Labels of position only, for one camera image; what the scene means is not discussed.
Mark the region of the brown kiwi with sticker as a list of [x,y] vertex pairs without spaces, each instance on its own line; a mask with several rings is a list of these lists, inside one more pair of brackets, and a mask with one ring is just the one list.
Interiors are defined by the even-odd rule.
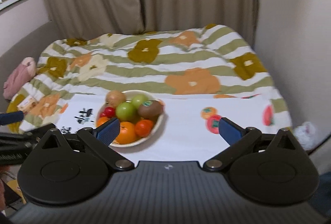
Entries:
[[155,118],[163,113],[163,105],[157,100],[148,100],[139,106],[137,113],[142,118]]

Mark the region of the left large orange mandarin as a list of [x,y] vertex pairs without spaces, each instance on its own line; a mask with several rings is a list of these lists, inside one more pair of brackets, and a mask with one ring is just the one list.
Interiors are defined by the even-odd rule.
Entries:
[[106,123],[108,120],[109,120],[109,118],[106,117],[106,116],[100,117],[100,118],[96,121],[96,126],[99,127],[99,126],[103,125],[104,123]]

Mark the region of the large orange mandarin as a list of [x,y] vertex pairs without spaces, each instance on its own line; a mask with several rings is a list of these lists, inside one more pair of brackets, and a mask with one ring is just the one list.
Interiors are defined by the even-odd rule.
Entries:
[[99,127],[99,126],[103,125],[104,123],[106,123],[108,120],[109,120],[109,118],[106,117],[106,116],[100,117],[100,118],[96,121],[96,126]]
[[131,122],[120,123],[120,133],[116,137],[118,144],[129,144],[138,140],[138,136],[135,133],[135,125]]

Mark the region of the right large orange mandarin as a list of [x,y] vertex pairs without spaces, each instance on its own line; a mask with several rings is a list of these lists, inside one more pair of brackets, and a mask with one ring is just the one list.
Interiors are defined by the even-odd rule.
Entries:
[[135,133],[135,125],[131,122],[120,123],[120,133],[116,137],[118,144],[129,144],[138,140],[138,136]]

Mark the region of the round cherry tomato in bowl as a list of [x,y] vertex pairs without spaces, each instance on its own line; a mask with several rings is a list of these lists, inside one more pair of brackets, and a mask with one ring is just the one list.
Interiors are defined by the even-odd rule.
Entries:
[[116,116],[116,109],[111,107],[111,106],[107,106],[107,107],[104,108],[103,114],[107,118],[115,117]]

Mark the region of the front green apple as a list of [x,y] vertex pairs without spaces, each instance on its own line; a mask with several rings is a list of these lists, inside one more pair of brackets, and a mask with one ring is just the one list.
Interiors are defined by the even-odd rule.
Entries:
[[123,102],[116,108],[116,117],[123,122],[129,122],[136,116],[136,108],[130,102]]

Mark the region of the green apple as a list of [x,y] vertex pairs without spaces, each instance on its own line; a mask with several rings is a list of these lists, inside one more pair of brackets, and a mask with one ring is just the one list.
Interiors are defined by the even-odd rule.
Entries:
[[123,102],[116,108],[116,117],[123,122],[129,122],[136,116],[136,108],[130,102]]
[[138,109],[141,104],[148,101],[149,98],[144,94],[137,94],[131,99],[131,104],[135,107],[135,109]]

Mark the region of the red yellow apple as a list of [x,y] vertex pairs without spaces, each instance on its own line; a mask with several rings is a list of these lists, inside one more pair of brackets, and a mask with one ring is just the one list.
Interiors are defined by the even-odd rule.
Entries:
[[118,107],[123,102],[126,102],[126,96],[121,91],[112,90],[106,94],[106,104],[112,108]]

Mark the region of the small mandarin in bowl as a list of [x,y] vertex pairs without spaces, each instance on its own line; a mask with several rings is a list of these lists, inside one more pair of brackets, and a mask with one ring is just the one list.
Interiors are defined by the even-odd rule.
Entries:
[[135,124],[134,130],[137,136],[145,138],[154,127],[154,122],[149,119],[141,119]]

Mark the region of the pink plush toy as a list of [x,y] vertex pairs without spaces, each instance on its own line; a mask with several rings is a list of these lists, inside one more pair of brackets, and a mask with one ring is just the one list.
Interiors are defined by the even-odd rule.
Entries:
[[36,62],[32,57],[26,57],[13,70],[3,84],[3,97],[11,100],[19,89],[36,75]]

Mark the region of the cream fruit bowl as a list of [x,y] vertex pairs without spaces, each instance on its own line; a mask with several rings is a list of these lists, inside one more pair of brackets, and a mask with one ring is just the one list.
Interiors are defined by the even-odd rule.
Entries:
[[[137,94],[144,94],[144,95],[146,95],[148,98],[149,98],[149,100],[157,100],[157,101],[159,101],[162,105],[163,105],[163,103],[161,102],[161,100],[159,100],[159,99],[157,99],[154,95],[152,95],[151,93],[148,93],[148,92],[146,92],[146,91],[143,91],[143,90],[127,90],[127,91],[124,91],[124,92],[122,92],[122,93],[124,93],[125,94],[125,96],[126,96],[126,102],[130,102],[131,103],[131,99],[132,99],[132,97],[134,97],[135,95],[137,95]],[[107,107],[108,105],[106,104],[106,101],[105,101],[105,103],[100,107],[100,109],[99,109],[99,112],[97,113],[97,115],[96,115],[96,121],[100,118],[100,117],[103,117],[104,116],[104,114],[103,114],[103,111],[104,111],[104,108],[105,107]],[[164,120],[164,118],[165,118],[165,113],[164,113],[164,105],[163,105],[163,113],[161,114],[161,115],[159,115],[158,117],[155,117],[155,118],[151,118],[151,119],[149,119],[149,120],[152,120],[153,122],[154,122],[154,127],[153,127],[153,129],[151,130],[151,133],[147,136],[147,137],[145,137],[145,138],[142,138],[142,137],[139,137],[138,136],[138,140],[136,140],[135,142],[133,142],[133,143],[129,143],[129,144],[118,144],[117,142],[116,142],[116,139],[110,144],[110,146],[112,146],[112,147],[117,147],[117,148],[129,148],[129,147],[133,147],[133,146],[137,146],[137,145],[139,145],[139,144],[142,144],[142,143],[144,143],[144,142],[146,142],[148,139],[150,139],[153,135],[155,135],[156,133],[157,133],[157,131],[159,131],[159,129],[160,129],[160,127],[161,127],[161,124],[162,124],[162,122],[163,122],[163,120]],[[139,115],[138,115],[138,113],[137,113],[137,110],[136,110],[136,116],[134,117],[134,119],[132,120],[132,121],[129,121],[129,122],[131,122],[131,123],[133,123],[134,125],[138,122],[138,121],[140,121],[141,119],[146,119],[146,118],[142,118],[142,117],[140,117]]]

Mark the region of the rear green apple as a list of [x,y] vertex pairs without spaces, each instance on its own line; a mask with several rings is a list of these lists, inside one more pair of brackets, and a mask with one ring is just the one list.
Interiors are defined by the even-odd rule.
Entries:
[[141,104],[148,101],[149,98],[144,94],[137,94],[131,99],[131,104],[135,107],[135,109],[138,109]]

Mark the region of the grey bed headboard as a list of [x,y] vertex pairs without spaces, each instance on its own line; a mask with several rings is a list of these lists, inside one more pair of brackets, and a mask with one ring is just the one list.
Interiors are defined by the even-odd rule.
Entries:
[[9,101],[3,97],[3,84],[25,57],[38,61],[43,50],[63,34],[53,21],[49,21],[18,41],[1,56],[1,112],[5,112]]

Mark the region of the floral striped quilt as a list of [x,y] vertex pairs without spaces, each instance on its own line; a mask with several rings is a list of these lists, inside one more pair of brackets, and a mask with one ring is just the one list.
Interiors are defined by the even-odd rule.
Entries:
[[17,112],[28,99],[34,106],[8,128],[22,133],[55,122],[75,94],[112,90],[215,98],[262,95],[271,103],[264,122],[279,128],[292,125],[285,100],[251,46],[230,27],[209,24],[140,35],[106,33],[89,41],[47,41],[36,75],[19,87],[7,110]]

